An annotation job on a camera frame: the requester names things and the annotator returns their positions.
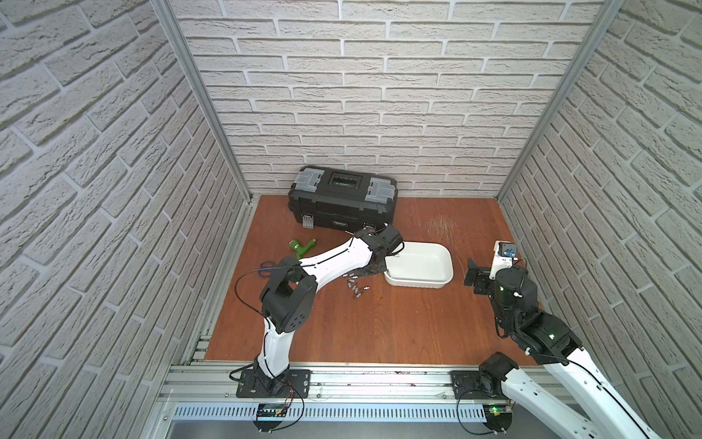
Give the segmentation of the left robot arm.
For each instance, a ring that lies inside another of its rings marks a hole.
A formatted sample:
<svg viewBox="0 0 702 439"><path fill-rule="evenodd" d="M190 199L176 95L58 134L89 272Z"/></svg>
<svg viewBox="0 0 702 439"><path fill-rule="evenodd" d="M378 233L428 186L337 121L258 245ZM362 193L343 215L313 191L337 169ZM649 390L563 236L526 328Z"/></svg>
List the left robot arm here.
<svg viewBox="0 0 702 439"><path fill-rule="evenodd" d="M257 379L266 386L287 382L294 333L311 315L322 288L342 277L382 274L386 259L403 249L400 232L387 224L380 230L359 230L322 254L300 260L287 256L268 267L261 307L254 310L264 321L263 346L253 362Z"/></svg>

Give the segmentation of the white plastic storage box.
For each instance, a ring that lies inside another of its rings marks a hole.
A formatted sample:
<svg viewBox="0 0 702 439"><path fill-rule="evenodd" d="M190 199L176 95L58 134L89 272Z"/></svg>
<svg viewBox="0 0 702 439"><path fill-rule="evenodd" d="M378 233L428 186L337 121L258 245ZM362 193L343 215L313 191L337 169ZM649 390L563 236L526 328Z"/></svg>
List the white plastic storage box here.
<svg viewBox="0 0 702 439"><path fill-rule="evenodd" d="M404 241L404 248L386 258L386 281L393 286L443 288L453 280L450 252L439 243Z"/></svg>

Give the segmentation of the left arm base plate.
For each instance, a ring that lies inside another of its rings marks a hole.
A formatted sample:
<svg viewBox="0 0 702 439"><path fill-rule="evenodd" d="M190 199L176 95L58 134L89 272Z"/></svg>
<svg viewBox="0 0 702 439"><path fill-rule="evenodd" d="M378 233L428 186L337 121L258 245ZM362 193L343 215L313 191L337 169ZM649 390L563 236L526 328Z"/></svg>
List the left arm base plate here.
<svg viewBox="0 0 702 439"><path fill-rule="evenodd" d="M270 378L258 369L245 369L237 378L236 396L241 399L305 399L311 375L310 369L289 369L277 378Z"/></svg>

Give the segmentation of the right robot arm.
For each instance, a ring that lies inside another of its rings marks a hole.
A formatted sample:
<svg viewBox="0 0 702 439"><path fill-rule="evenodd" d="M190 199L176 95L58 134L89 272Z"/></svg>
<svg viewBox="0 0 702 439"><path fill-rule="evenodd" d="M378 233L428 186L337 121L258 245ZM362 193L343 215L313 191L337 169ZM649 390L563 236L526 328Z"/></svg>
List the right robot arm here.
<svg viewBox="0 0 702 439"><path fill-rule="evenodd" d="M570 392L585 411L579 414L537 384L508 355L497 352L478 369L467 393L503 397L527 409L561 438L656 438L658 434L599 371L580 338L560 318L542 310L537 286L517 259L495 256L492 267L468 262L464 279L487 296L495 330L509 338Z"/></svg>

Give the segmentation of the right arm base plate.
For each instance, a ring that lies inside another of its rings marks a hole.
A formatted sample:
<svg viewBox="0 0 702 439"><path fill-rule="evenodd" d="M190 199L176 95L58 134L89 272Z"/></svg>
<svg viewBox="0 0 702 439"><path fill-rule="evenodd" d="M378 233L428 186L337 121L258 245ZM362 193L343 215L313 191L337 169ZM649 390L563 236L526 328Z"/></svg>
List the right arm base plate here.
<svg viewBox="0 0 702 439"><path fill-rule="evenodd" d="M506 400L502 380L486 371L451 371L456 400Z"/></svg>

